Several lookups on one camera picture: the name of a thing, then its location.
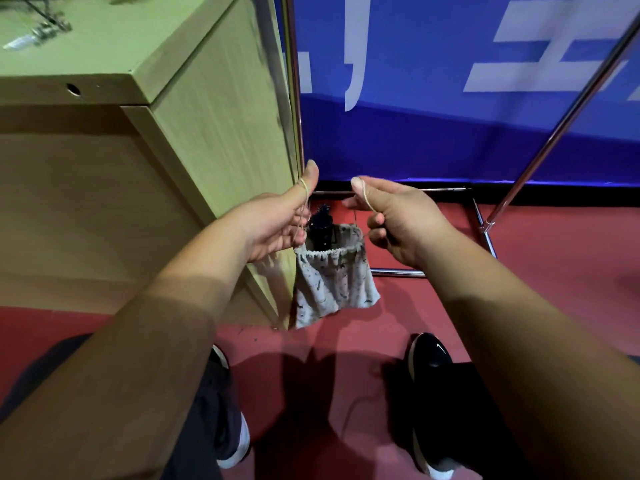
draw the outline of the white patterned bag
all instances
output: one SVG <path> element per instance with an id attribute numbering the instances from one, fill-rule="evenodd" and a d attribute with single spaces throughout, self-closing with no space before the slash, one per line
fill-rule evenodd
<path id="1" fill-rule="evenodd" d="M 296 249 L 296 328 L 311 325 L 342 308 L 368 308 L 380 295 L 367 261 L 362 231 L 355 224 L 334 225 L 336 249 Z"/>

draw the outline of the hand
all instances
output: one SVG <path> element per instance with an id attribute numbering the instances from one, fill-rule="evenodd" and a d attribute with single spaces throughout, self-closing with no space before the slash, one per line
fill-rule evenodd
<path id="1" fill-rule="evenodd" d="M 375 211 L 367 220 L 369 239 L 389 250 L 402 264 L 420 268 L 424 253 L 437 239 L 446 239 L 454 228 L 424 192 L 381 178 L 353 177 L 356 193 L 342 201 L 348 209 Z"/>
<path id="2" fill-rule="evenodd" d="M 316 188 L 318 177 L 315 161 L 309 160 L 302 175 L 309 194 Z M 297 183 L 282 195 L 258 195 L 230 210 L 222 219 L 242 229 L 247 238 L 247 261 L 258 261 L 268 254 L 300 246 L 306 241 L 305 225 L 310 217 L 305 206 L 307 197 L 304 186 Z"/>

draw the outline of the fingernail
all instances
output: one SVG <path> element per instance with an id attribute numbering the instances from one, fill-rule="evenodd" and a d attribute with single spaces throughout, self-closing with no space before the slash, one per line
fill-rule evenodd
<path id="1" fill-rule="evenodd" d="M 351 188 L 357 194 L 361 194 L 362 193 L 362 180 L 359 179 L 358 177 L 353 177 L 351 179 Z"/>

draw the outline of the blue backdrop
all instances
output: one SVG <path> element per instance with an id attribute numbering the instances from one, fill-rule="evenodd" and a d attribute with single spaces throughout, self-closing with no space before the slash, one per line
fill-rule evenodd
<path id="1" fill-rule="evenodd" d="M 510 182 L 640 0 L 295 0 L 295 7 L 305 153 L 324 180 Z M 640 185 L 639 44 L 534 181 Z"/>

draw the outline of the wooden cabinet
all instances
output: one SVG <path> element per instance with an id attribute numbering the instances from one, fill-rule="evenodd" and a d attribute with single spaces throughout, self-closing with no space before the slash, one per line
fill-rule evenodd
<path id="1" fill-rule="evenodd" d="M 0 51 L 0 306 L 114 313 L 296 181 L 273 1 L 52 2 L 73 31 Z M 36 17 L 2 3 L 4 44 Z M 292 250 L 247 266 L 228 319 L 281 324 L 294 274 Z"/>

